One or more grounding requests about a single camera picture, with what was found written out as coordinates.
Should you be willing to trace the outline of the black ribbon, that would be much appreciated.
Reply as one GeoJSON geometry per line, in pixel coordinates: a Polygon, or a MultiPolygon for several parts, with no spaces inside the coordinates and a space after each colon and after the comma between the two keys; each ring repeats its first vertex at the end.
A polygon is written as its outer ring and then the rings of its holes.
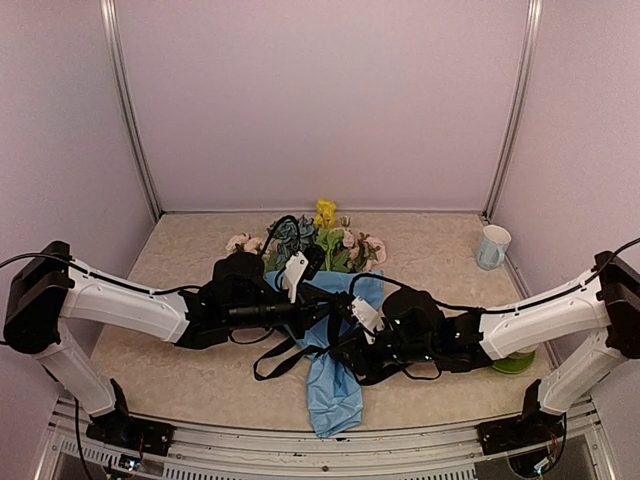
{"type": "Polygon", "coordinates": [[[288,338],[259,357],[253,364],[253,375],[257,381],[279,378],[288,373],[303,357],[311,355],[313,358],[324,354],[337,355],[353,346],[357,341],[365,339],[365,328],[356,316],[356,301],[361,297],[352,292],[338,292],[329,295],[328,323],[325,329],[327,340],[325,345],[313,343],[300,348],[296,353],[284,359],[270,373],[261,374],[259,364],[263,360],[273,359],[284,355],[296,347],[294,338],[288,338]]]}

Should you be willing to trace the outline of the blue fake rose bunch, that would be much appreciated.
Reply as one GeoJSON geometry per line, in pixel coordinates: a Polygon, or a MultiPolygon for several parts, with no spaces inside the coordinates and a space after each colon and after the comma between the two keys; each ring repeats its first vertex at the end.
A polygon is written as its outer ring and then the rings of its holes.
{"type": "Polygon", "coordinates": [[[317,227],[305,215],[295,217],[285,215],[274,221],[268,228],[264,251],[269,250],[267,267],[271,270],[282,268],[295,253],[303,252],[315,243],[317,227]]]}

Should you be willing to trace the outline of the pink fake rose bunch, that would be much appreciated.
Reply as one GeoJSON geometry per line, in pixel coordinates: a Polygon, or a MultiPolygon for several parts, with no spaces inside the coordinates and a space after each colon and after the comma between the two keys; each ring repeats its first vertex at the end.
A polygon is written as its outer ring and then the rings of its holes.
{"type": "Polygon", "coordinates": [[[346,267],[349,272],[369,272],[387,260],[386,245],[380,238],[363,232],[354,233],[348,216],[341,216],[339,222],[343,230],[342,247],[348,252],[346,267]]]}

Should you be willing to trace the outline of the blue wrapping paper sheet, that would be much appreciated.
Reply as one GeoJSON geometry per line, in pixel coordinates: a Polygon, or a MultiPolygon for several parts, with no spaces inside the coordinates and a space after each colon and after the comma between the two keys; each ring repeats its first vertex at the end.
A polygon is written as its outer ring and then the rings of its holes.
{"type": "MultiPolygon", "coordinates": [[[[356,274],[318,272],[309,283],[329,293],[348,293],[356,274]]],[[[366,300],[378,310],[384,301],[382,280],[364,277],[355,284],[354,295],[366,300]]],[[[302,339],[296,340],[299,348],[313,343],[325,345],[325,329],[328,317],[307,330],[302,339]]],[[[324,354],[313,358],[306,381],[306,398],[311,426],[319,438],[329,438],[359,426],[363,415],[363,394],[354,374],[338,361],[324,354]]]]}

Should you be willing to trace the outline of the yellow fake flower stem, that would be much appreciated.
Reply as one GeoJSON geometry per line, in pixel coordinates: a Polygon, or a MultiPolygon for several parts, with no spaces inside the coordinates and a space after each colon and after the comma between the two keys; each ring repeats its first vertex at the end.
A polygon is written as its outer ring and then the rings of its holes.
{"type": "Polygon", "coordinates": [[[333,201],[319,199],[316,202],[314,226],[317,230],[316,244],[325,254],[326,271],[347,273],[349,248],[344,246],[345,231],[336,226],[337,206],[333,201]]]}

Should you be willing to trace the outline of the light blue ceramic mug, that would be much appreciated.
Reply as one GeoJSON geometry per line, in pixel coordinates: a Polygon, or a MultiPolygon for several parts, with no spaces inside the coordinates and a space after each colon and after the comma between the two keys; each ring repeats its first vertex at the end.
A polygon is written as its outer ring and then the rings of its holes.
{"type": "Polygon", "coordinates": [[[497,225],[485,226],[476,253],[478,267],[486,271],[500,267],[505,261],[511,240],[511,234],[505,228],[497,225]]]}

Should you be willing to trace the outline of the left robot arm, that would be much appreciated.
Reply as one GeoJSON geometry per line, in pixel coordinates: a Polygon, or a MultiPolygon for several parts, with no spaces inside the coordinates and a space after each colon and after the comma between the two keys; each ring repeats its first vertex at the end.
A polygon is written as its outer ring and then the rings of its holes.
{"type": "Polygon", "coordinates": [[[12,279],[3,329],[5,343],[36,359],[89,415],[88,438],[141,455],[165,456],[174,428],[129,412],[114,379],[107,379],[67,327],[70,319],[136,331],[189,350],[229,341],[235,330],[285,328],[295,339],[330,309],[330,294],[310,284],[318,248],[298,252],[281,281],[270,285],[263,259],[234,253],[215,263],[203,286],[158,290],[102,273],[53,241],[25,253],[12,279]]]}

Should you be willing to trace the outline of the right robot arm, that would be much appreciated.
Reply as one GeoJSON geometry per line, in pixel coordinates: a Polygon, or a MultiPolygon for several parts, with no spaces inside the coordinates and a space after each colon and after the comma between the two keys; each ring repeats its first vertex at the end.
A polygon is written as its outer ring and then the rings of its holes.
{"type": "Polygon", "coordinates": [[[639,357],[639,273],[618,251],[596,254],[591,269],[559,287],[501,307],[448,305],[402,285],[380,309],[348,296],[342,313],[351,326],[331,339],[330,355],[364,384],[419,362],[467,373],[544,344],[581,339],[526,388],[520,413],[478,425],[486,455],[565,435],[570,407],[639,357]]]}

